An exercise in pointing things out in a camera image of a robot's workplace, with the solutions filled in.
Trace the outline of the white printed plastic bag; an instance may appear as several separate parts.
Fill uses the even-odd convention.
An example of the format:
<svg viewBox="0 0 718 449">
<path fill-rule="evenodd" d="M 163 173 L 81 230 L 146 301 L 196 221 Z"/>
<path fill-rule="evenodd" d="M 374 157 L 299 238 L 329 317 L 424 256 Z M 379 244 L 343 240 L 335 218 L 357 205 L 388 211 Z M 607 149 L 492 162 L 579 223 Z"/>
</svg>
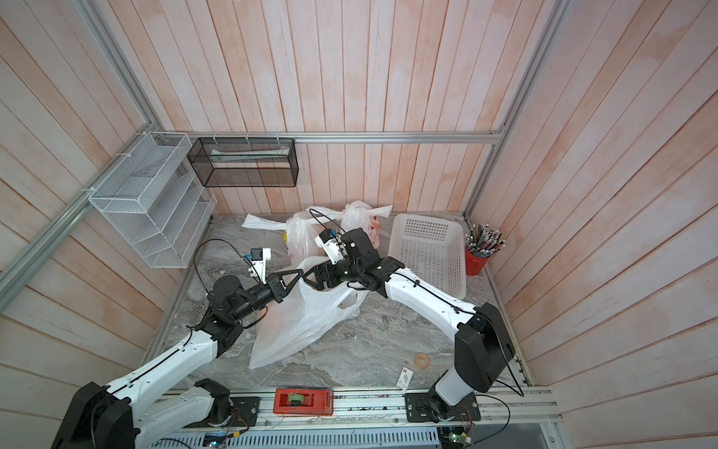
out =
<svg viewBox="0 0 718 449">
<path fill-rule="evenodd" d="M 324 223 L 329 220 L 337 222 L 342 229 L 362 228 L 368 234 L 375 249 L 380 246 L 381 217 L 388 218 L 393 210 L 392 205 L 372 208 L 361 200 L 346 204 L 342 211 L 334 211 L 325 207 L 313 207 L 315 215 Z"/>
</svg>

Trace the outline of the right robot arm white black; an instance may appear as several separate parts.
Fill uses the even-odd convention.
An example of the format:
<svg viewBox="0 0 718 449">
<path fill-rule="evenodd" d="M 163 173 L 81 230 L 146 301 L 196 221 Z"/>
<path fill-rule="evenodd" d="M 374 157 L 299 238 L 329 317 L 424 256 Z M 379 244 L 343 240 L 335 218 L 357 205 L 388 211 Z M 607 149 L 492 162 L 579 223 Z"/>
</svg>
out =
<svg viewBox="0 0 718 449">
<path fill-rule="evenodd" d="M 426 318 L 454 343 L 454 364 L 426 393 L 406 396 L 408 419 L 439 423 L 454 418 L 466 398 L 486 393 L 510 365 L 515 348 L 498 308 L 455 299 L 420 279 L 402 262 L 382 257 L 361 228 L 338 234 L 326 229 L 315 239 L 329 257 L 305 272 L 317 291 L 358 284 Z"/>
</svg>

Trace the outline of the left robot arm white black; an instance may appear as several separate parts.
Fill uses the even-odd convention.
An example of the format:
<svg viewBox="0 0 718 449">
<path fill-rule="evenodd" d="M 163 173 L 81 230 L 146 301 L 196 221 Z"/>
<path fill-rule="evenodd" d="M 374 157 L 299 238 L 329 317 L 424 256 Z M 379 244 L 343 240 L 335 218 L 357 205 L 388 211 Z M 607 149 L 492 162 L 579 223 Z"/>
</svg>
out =
<svg viewBox="0 0 718 449">
<path fill-rule="evenodd" d="M 172 400 L 162 396 L 194 370 L 226 352 L 247 329 L 243 320 L 282 302 L 301 279 L 300 269 L 279 271 L 244 289 L 234 275 L 215 282 L 201 321 L 177 344 L 129 374 L 84 385 L 72 398 L 52 443 L 55 448 L 146 448 L 190 424 L 223 428 L 234 404 L 223 385 L 203 379 Z"/>
</svg>

